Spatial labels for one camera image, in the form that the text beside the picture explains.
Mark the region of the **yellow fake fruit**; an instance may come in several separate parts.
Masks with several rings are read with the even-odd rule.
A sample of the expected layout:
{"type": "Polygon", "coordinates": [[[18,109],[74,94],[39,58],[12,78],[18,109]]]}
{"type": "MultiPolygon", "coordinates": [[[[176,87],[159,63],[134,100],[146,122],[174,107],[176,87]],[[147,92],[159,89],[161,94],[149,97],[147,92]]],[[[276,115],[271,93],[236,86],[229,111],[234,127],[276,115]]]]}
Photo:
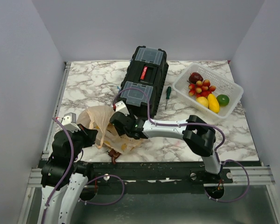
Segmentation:
{"type": "Polygon", "coordinates": [[[206,108],[209,107],[209,102],[208,102],[207,98],[205,98],[205,97],[197,97],[196,102],[198,102],[199,104],[201,104],[202,106],[204,106],[206,108]]]}

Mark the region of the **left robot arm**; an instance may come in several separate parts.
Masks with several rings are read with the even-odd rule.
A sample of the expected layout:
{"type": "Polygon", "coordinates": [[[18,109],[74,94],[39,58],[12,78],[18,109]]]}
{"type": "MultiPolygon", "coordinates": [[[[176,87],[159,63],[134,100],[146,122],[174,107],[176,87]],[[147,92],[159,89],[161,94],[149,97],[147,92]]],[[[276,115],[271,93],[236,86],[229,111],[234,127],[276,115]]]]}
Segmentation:
{"type": "Polygon", "coordinates": [[[93,166],[75,159],[95,143],[98,131],[78,127],[78,131],[59,131],[54,135],[53,152],[41,170],[39,224],[68,224],[83,187],[94,180],[93,166]]]}

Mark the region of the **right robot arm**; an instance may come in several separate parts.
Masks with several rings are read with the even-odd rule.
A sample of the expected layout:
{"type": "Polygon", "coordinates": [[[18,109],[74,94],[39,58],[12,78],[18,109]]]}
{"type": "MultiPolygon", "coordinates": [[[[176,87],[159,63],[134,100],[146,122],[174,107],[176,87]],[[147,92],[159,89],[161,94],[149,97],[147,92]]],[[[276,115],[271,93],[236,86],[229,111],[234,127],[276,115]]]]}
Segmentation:
{"type": "Polygon", "coordinates": [[[196,115],[182,121],[158,121],[115,112],[110,123],[120,136],[125,134],[136,140],[156,137],[183,140],[194,154],[201,156],[209,182],[215,183],[222,178],[221,164],[214,150],[215,128],[196,115]]]}

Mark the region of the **yellow fake mango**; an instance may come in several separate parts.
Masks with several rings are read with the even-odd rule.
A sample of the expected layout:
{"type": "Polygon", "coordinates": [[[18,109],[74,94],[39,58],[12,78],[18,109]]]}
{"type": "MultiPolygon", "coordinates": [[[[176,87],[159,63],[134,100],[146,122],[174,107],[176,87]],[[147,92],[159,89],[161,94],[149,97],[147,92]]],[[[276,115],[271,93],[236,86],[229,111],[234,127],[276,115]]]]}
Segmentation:
{"type": "Polygon", "coordinates": [[[208,97],[207,97],[207,100],[208,100],[208,103],[209,103],[208,108],[212,112],[218,114],[219,111],[220,111],[220,105],[219,105],[219,102],[218,102],[217,98],[213,94],[209,94],[208,97]]]}

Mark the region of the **translucent orange plastic bag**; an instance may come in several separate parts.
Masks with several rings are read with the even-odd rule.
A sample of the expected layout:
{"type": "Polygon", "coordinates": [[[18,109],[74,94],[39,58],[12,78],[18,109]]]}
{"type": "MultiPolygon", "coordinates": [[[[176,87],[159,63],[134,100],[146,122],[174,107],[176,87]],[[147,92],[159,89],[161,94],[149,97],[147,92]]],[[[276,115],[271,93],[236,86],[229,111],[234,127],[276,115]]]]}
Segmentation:
{"type": "Polygon", "coordinates": [[[98,131],[95,142],[98,149],[106,145],[116,152],[128,154],[140,147],[142,140],[129,138],[126,134],[120,136],[115,127],[109,122],[113,114],[114,111],[110,106],[92,106],[80,113],[77,124],[98,131]]]}

